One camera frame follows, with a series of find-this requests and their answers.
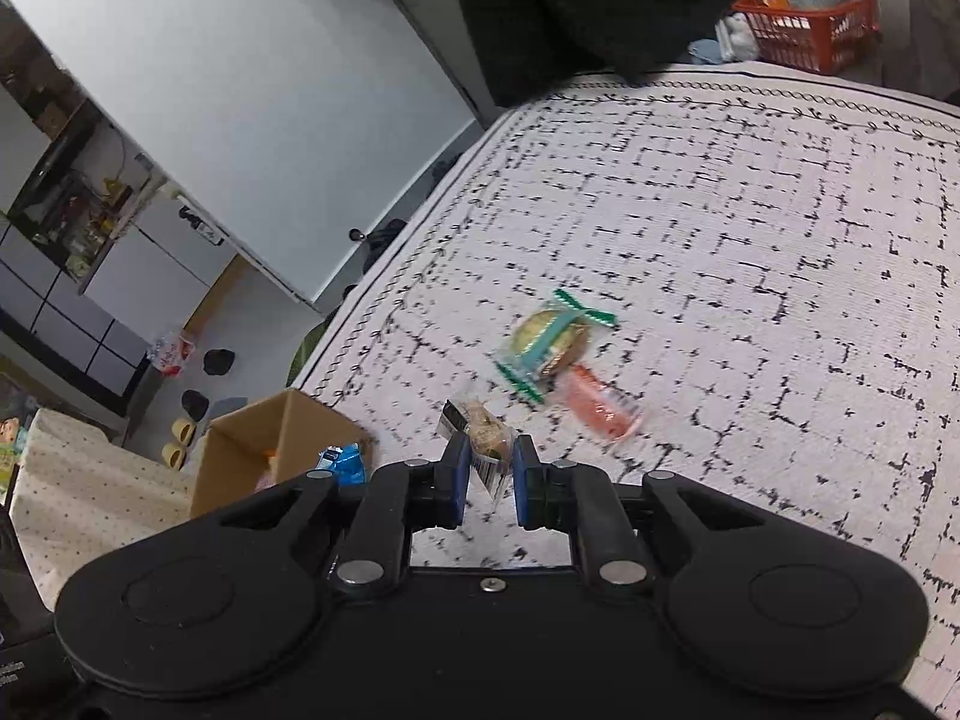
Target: cabinet door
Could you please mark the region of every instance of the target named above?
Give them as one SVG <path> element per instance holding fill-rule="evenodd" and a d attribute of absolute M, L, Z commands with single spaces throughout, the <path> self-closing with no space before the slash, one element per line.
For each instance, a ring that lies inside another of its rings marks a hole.
<path fill-rule="evenodd" d="M 100 108 L 314 300 L 474 118 L 391 0 L 11 0 Z"/>
<path fill-rule="evenodd" d="M 191 226 L 190 218 L 181 215 L 184 208 L 179 199 L 157 193 L 137 216 L 136 226 L 191 274 L 212 287 L 236 250 L 227 240 L 221 239 L 219 245 L 214 245 L 203 237 Z"/>
<path fill-rule="evenodd" d="M 107 252 L 85 295 L 149 342 L 183 327 L 206 285 L 134 227 Z"/>

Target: wrapped candy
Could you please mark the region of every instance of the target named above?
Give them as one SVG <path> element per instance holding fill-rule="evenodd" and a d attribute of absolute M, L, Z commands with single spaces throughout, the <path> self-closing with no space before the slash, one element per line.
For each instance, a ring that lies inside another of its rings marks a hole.
<path fill-rule="evenodd" d="M 587 350 L 590 327 L 616 327 L 616 316 L 590 309 L 565 290 L 526 319 L 496 359 L 498 370 L 524 397 L 544 403 L 546 383 Z"/>
<path fill-rule="evenodd" d="M 640 426 L 640 405 L 589 368 L 572 365 L 557 377 L 557 394 L 597 436 L 618 442 Z"/>
<path fill-rule="evenodd" d="M 446 401 L 440 414 L 439 436 L 449 440 L 458 430 L 469 436 L 470 466 L 487 488 L 496 508 L 511 475 L 510 460 L 517 434 L 471 395 Z"/>

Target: polka dot cloth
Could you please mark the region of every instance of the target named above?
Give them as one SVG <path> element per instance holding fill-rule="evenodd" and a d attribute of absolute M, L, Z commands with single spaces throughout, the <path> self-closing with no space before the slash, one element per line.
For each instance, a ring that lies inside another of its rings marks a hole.
<path fill-rule="evenodd" d="M 47 608 L 95 557 L 186 522 L 192 477 L 112 445 L 95 427 L 41 410 L 30 427 L 11 520 Z"/>

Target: bed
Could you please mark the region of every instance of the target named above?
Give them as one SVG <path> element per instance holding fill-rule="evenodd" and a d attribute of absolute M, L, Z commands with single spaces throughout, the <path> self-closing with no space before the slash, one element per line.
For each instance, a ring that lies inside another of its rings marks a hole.
<path fill-rule="evenodd" d="M 669 467 L 900 560 L 931 610 L 907 686 L 958 712 L 958 113 L 757 63 L 578 76 L 459 161 L 299 386 L 371 429 L 378 463 L 438 457 L 440 408 L 468 386 L 541 459 L 627 483 Z M 619 317 L 589 365 L 642 405 L 623 445 L 493 367 L 558 286 Z M 568 548 L 472 483 L 462 528 L 420 533 L 414 560 Z"/>

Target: floor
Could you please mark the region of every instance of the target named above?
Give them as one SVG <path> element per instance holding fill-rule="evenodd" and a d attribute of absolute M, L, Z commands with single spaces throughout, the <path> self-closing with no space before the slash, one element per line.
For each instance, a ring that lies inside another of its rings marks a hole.
<path fill-rule="evenodd" d="M 253 402 L 280 391 L 296 348 L 322 320 L 304 303 L 288 298 L 260 271 L 246 268 L 210 319 L 186 369 L 163 382 L 125 448 L 160 460 L 163 445 L 173 440 L 170 426 L 184 416 L 181 395 L 186 389 L 200 391 L 211 403 L 235 396 Z M 203 372 L 203 353 L 209 348 L 236 352 L 227 375 Z"/>

